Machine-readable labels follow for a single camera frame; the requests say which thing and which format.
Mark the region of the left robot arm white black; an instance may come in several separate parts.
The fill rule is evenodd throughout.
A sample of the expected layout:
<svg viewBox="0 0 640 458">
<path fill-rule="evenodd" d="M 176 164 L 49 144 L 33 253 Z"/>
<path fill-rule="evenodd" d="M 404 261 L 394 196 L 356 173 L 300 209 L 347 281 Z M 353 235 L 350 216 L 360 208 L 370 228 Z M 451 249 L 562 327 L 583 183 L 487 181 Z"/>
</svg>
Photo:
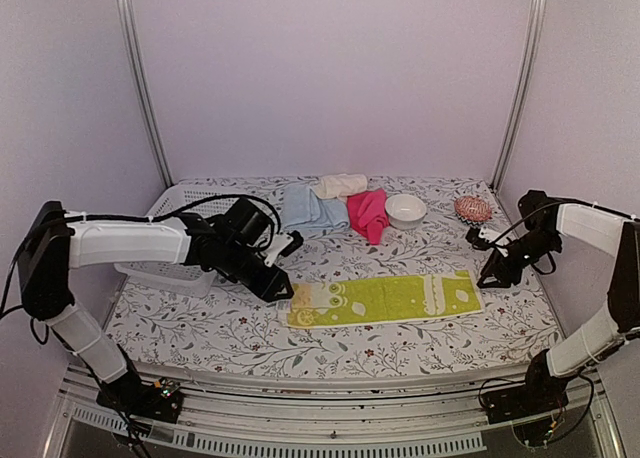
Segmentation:
<svg viewBox="0 0 640 458">
<path fill-rule="evenodd" d="M 222 214 L 203 218 L 189 203 L 161 216 L 69 213 L 58 201 L 40 209 L 18 246 L 8 276 L 17 278 L 21 306 L 78 357 L 99 386 L 97 402 L 124 417 L 176 423 L 184 396 L 178 383 L 142 381 L 133 361 L 74 297 L 69 272 L 127 262 L 196 266 L 239 283 L 266 303 L 290 299 L 293 287 L 276 264 L 303 243 L 284 232 L 266 200 L 230 195 Z"/>
</svg>

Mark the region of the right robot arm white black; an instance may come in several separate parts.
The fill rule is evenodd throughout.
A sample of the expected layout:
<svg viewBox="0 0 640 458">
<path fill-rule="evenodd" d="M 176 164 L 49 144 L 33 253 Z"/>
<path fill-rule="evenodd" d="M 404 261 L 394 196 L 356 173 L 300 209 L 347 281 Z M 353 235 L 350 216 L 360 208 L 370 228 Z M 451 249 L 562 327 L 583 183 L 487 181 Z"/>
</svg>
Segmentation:
<svg viewBox="0 0 640 458">
<path fill-rule="evenodd" d="M 538 353 L 522 384 L 482 393 L 481 407 L 491 423 L 560 409 L 568 383 L 639 336 L 639 220 L 580 200 L 550 197 L 530 190 L 518 202 L 526 232 L 510 240 L 505 232 L 473 227 L 466 235 L 475 249 L 491 255 L 477 285 L 510 288 L 526 267 L 561 252 L 565 237 L 577 239 L 614 257 L 602 307 L 564 341 Z"/>
</svg>

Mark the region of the green crocodile pattern towel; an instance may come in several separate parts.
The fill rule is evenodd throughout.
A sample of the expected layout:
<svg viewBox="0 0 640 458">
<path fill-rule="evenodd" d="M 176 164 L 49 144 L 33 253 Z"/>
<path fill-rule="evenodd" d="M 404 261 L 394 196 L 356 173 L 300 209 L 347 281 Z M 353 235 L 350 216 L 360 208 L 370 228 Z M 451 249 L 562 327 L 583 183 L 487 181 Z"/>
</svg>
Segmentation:
<svg viewBox="0 0 640 458">
<path fill-rule="evenodd" d="M 289 328 L 309 330 L 437 320 L 484 308 L 474 276 L 462 270 L 296 284 L 278 317 Z"/>
</svg>

